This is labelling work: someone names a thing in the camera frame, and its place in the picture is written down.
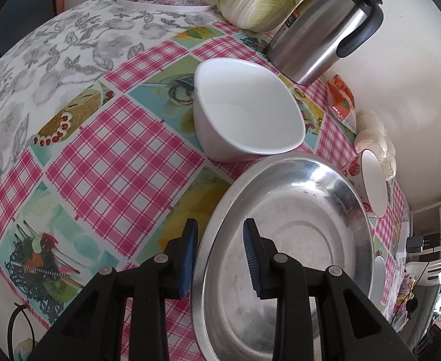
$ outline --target table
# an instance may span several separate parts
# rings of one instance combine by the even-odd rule
[[[326,111],[324,79],[293,85],[262,53],[269,36],[241,32],[215,12],[132,12],[114,0],[91,0],[0,60],[0,274],[44,327],[102,265],[137,266],[180,235],[187,217],[202,232],[253,163],[220,164],[202,153],[192,113],[202,60],[235,57],[267,67],[302,111],[306,139],[296,150],[336,167],[354,157],[354,135]],[[371,233],[387,263],[382,311],[389,318],[408,207],[396,181],[388,191],[387,214],[371,221]],[[203,359],[188,300],[168,300],[166,309],[171,358]]]

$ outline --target tablecloth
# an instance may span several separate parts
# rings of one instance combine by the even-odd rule
[[[294,85],[263,55],[268,41],[269,35],[241,32],[219,17],[190,26],[134,50],[46,125],[37,121],[31,140],[21,133],[27,148],[13,145],[17,160],[9,160],[12,166],[0,178],[0,274],[45,327],[102,265],[137,266],[179,236],[187,217],[198,220],[202,233],[222,195],[252,165],[219,164],[202,153],[192,113],[193,73],[201,61],[233,57],[267,67],[286,83],[303,114],[306,138],[296,150],[336,167],[354,157],[354,135],[326,111],[323,79],[308,88]],[[81,68],[76,59],[66,57],[63,64]],[[28,114],[24,130],[35,114]],[[389,317],[402,280],[404,262],[395,250],[408,207],[398,183],[387,186],[388,210],[371,221],[371,234],[387,263],[381,310]],[[123,356],[130,309],[128,303]],[[203,359],[188,300],[167,300],[166,313],[171,359]]]

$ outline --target red berry print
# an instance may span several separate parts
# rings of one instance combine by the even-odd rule
[[[351,176],[356,176],[361,171],[361,167],[359,167],[358,160],[353,160],[351,165],[349,166],[349,174]]]

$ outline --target white bowl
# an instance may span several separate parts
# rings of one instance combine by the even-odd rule
[[[233,58],[213,58],[195,70],[193,116],[205,154],[218,162],[288,152],[306,135],[289,89],[270,70]]]

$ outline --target metal tray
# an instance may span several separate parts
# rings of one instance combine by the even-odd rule
[[[364,293],[371,287],[369,223],[351,184],[308,153],[267,157],[232,184],[200,244],[191,312],[207,361],[272,360],[276,300],[260,300],[252,289],[242,239],[247,217],[280,252],[304,266],[324,270],[338,265]],[[316,330],[315,302],[310,302]]]

